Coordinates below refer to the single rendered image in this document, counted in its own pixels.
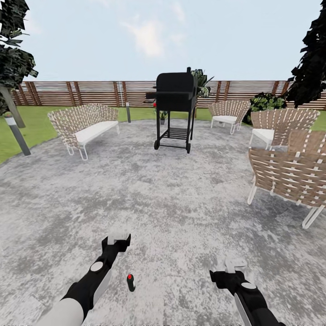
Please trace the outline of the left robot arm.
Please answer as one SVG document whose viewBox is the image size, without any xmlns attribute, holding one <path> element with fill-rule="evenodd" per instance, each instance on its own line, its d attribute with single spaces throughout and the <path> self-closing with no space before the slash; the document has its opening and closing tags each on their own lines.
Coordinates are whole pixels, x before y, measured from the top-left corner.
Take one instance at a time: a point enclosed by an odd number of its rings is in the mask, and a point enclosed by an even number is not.
<svg viewBox="0 0 326 326">
<path fill-rule="evenodd" d="M 111 279 L 111 266 L 119 252 L 130 246 L 128 232 L 109 233 L 102 241 L 103 254 L 81 280 L 74 282 L 67 294 L 34 326 L 81 326 Z"/>
</svg>

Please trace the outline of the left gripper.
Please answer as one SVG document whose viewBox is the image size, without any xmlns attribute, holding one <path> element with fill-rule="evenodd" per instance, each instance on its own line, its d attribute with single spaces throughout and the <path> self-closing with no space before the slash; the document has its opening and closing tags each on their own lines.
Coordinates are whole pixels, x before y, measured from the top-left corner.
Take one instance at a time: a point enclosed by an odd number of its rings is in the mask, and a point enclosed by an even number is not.
<svg viewBox="0 0 326 326">
<path fill-rule="evenodd" d="M 130 246 L 130 238 L 131 236 L 127 239 L 124 240 L 116 240 L 116 243 L 113 245 L 107 245 L 107 240 L 102 241 L 102 252 L 109 251 L 114 254 L 115 259 L 116 256 L 119 252 L 126 252 L 127 246 Z"/>
</svg>

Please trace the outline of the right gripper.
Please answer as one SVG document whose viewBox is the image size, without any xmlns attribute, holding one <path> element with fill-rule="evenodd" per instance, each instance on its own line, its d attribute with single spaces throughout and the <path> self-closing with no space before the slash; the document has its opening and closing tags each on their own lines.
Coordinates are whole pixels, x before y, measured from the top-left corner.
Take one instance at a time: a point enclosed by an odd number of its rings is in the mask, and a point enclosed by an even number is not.
<svg viewBox="0 0 326 326">
<path fill-rule="evenodd" d="M 230 293 L 231 293 L 230 283 L 234 278 L 246 281 L 244 278 L 244 273 L 241 271 L 236 271 L 235 273 L 228 274 L 225 271 L 212 272 L 210 270 L 210 276 L 211 276 L 212 282 L 215 282 L 219 289 L 228 289 Z"/>
</svg>

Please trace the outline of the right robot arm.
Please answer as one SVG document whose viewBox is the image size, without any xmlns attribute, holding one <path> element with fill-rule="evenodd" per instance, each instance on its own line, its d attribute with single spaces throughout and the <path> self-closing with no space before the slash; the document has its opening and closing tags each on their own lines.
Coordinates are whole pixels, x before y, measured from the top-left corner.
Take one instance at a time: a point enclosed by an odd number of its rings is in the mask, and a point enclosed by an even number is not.
<svg viewBox="0 0 326 326">
<path fill-rule="evenodd" d="M 244 259 L 225 259 L 225 271 L 210 270 L 212 282 L 219 289 L 228 289 L 234 296 L 235 303 L 245 326 L 286 326 L 278 322 L 258 287 L 244 278 L 244 273 L 235 271 L 235 267 L 246 267 Z"/>
</svg>

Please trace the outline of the insectifuge atomizer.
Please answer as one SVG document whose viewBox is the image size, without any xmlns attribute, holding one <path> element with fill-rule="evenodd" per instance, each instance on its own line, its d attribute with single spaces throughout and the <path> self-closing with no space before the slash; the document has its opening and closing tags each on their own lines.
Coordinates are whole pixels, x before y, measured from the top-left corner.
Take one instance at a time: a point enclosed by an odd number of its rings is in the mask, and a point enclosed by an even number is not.
<svg viewBox="0 0 326 326">
<path fill-rule="evenodd" d="M 127 284 L 128 284 L 129 290 L 131 292 L 133 292 L 135 290 L 134 276 L 131 274 L 130 278 L 127 277 L 126 279 L 127 279 Z"/>
</svg>

